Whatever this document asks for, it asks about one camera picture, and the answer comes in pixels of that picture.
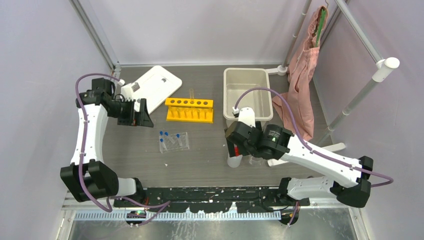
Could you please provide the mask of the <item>clear acrylic tube tray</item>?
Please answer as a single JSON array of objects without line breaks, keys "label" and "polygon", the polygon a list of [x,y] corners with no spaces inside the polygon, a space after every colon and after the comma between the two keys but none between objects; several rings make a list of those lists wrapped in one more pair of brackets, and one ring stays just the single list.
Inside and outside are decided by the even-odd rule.
[{"label": "clear acrylic tube tray", "polygon": [[160,131],[158,146],[162,154],[189,150],[190,144],[188,133],[170,134],[166,131]]}]

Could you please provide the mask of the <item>white garment rack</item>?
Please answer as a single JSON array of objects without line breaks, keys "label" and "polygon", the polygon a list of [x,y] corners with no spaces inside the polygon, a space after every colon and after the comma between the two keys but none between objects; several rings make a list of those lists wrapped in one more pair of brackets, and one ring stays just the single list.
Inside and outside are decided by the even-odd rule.
[{"label": "white garment rack", "polygon": [[419,32],[421,0],[351,0],[349,16],[376,49],[371,55],[349,16],[332,24],[320,50],[313,82],[327,123],[356,96],[362,97],[330,136],[318,118],[313,144],[346,144],[349,157],[368,156],[374,170],[399,179],[419,155],[422,95]]}]

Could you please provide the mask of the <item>white red wash bottle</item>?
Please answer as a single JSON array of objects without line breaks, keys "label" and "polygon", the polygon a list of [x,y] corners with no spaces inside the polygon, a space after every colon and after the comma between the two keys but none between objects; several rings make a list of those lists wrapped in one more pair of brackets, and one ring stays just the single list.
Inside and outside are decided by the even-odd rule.
[{"label": "white red wash bottle", "polygon": [[239,156],[237,157],[229,157],[229,154],[228,154],[227,164],[231,168],[237,168],[241,164],[242,158],[243,158],[243,155],[240,153],[240,151],[239,151]]}]

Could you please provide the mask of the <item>pink cloth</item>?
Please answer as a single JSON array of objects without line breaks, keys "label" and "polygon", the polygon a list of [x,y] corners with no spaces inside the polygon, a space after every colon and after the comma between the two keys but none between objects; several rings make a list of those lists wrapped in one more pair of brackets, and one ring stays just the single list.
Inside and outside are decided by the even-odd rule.
[{"label": "pink cloth", "polygon": [[320,6],[311,16],[306,35],[298,46],[288,65],[288,91],[272,98],[272,106],[283,121],[283,126],[295,132],[289,111],[292,111],[300,136],[309,141],[314,137],[314,113],[310,97],[310,82],[316,69],[320,47],[316,44],[316,30],[320,20],[321,8],[327,9],[327,15],[322,28],[326,28],[328,21],[328,8]]}]

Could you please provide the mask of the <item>aluminium frame rail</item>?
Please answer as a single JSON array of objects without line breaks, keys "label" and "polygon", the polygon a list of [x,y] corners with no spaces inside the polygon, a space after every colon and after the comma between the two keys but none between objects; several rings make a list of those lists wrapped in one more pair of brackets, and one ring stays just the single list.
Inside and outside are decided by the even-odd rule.
[{"label": "aluminium frame rail", "polygon": [[283,223],[289,221],[295,222],[299,217],[296,215],[292,217],[293,211],[297,214],[303,211],[324,211],[335,210],[336,212],[342,209],[347,209],[349,214],[357,213],[358,209],[347,206],[338,202],[334,198],[305,198],[297,200],[294,207],[285,210],[278,210],[273,212],[256,212],[256,213],[238,213],[236,206],[232,205],[230,210],[225,213],[191,213],[186,211],[183,213],[163,212],[164,208],[168,206],[169,202],[160,205],[157,212],[153,212],[145,207],[115,207],[114,201],[111,199],[113,207],[112,212],[105,212],[97,207],[94,203],[85,201],[77,202],[70,193],[67,193],[65,200],[62,204],[63,210],[73,210],[72,218],[82,221],[118,221],[123,220],[131,226],[138,226],[141,223],[151,221],[250,221],[250,220],[277,220]]}]

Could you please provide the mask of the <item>yellow test tube rack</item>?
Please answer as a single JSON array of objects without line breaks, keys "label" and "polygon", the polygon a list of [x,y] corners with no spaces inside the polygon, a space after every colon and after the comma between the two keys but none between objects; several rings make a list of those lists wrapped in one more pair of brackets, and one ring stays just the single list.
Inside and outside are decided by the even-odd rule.
[{"label": "yellow test tube rack", "polygon": [[175,98],[165,100],[167,121],[188,123],[214,123],[214,101],[212,99]]}]

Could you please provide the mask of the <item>clear glass test tube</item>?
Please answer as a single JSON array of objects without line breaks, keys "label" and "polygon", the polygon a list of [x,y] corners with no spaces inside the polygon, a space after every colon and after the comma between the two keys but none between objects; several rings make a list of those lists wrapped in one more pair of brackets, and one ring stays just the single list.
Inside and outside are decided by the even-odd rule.
[{"label": "clear glass test tube", "polygon": [[194,89],[193,89],[193,88],[190,88],[190,89],[189,89],[189,98],[190,98],[191,100],[193,100],[193,99],[195,98],[195,95],[194,95]]}]

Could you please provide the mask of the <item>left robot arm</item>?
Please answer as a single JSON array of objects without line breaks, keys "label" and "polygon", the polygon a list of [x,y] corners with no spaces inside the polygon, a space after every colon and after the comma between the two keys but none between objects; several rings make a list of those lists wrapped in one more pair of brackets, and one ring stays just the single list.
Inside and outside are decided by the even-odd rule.
[{"label": "left robot arm", "polygon": [[108,120],[120,126],[154,126],[145,98],[115,97],[116,85],[104,77],[94,78],[85,92],[76,89],[79,126],[77,142],[69,166],[60,169],[60,178],[81,203],[102,198],[126,197],[133,206],[141,206],[146,193],[136,177],[121,178],[109,168],[103,157],[103,139]]}]

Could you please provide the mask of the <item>green clothes hanger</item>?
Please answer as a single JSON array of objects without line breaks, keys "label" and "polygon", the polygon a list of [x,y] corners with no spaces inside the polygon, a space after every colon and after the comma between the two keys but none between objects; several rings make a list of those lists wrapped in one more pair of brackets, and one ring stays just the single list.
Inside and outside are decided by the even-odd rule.
[{"label": "green clothes hanger", "polygon": [[316,28],[316,32],[315,32],[315,36],[316,36],[316,40],[315,40],[315,47],[318,47],[320,44],[320,37],[321,37],[321,32],[322,32],[322,28],[324,26],[324,22],[327,16],[327,8],[326,7],[322,7],[320,9],[320,18],[319,18],[319,22]]}]

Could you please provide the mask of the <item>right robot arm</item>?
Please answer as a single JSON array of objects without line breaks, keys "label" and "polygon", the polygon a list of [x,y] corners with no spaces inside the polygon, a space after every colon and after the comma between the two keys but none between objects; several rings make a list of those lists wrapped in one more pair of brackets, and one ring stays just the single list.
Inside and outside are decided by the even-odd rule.
[{"label": "right robot arm", "polygon": [[368,156],[349,158],[323,148],[314,151],[308,148],[309,143],[275,124],[261,129],[236,121],[224,133],[240,155],[295,163],[322,174],[307,179],[282,178],[277,198],[283,205],[306,198],[336,198],[347,206],[363,208],[370,198],[374,161]]}]

